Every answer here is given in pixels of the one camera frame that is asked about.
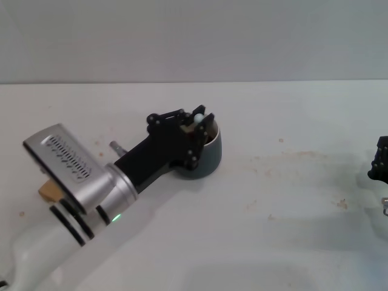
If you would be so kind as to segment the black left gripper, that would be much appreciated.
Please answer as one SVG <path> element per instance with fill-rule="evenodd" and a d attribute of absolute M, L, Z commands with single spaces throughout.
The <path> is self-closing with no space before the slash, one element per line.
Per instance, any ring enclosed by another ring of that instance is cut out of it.
<path fill-rule="evenodd" d="M 184 109 L 147 117 L 148 137 L 115 162 L 138 193 L 160 176 L 175 168 L 187 170 L 199 166 L 205 146 L 215 139 L 215 116 L 205 114 L 200 105 L 192 112 Z M 187 134 L 179 124 L 186 124 Z"/>

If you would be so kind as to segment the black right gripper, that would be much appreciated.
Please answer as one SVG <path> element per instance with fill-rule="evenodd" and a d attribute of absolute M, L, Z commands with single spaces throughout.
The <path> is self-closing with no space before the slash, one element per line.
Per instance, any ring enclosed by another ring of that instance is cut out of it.
<path fill-rule="evenodd" d="M 377 151 L 367 175 L 372 180 L 387 181 L 387 150 L 384 149 L 383 136 L 380 136 L 376 146 Z"/>

